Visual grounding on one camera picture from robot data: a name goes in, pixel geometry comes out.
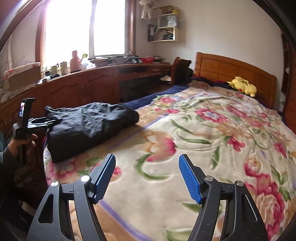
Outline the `person's left hand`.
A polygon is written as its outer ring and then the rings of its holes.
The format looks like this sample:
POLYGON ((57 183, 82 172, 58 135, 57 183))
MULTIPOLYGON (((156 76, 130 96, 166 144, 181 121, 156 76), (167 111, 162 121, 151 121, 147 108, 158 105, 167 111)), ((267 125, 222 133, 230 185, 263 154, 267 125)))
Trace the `person's left hand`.
POLYGON ((34 147, 36 147, 34 140, 36 140, 37 138, 38 136, 35 134, 31 134, 29 139, 27 140, 20 139, 20 138, 12 138, 10 143, 8 144, 8 149, 10 153, 16 157, 19 152, 19 147, 21 147, 22 145, 25 145, 27 147, 26 155, 30 156, 31 151, 33 150, 34 147))

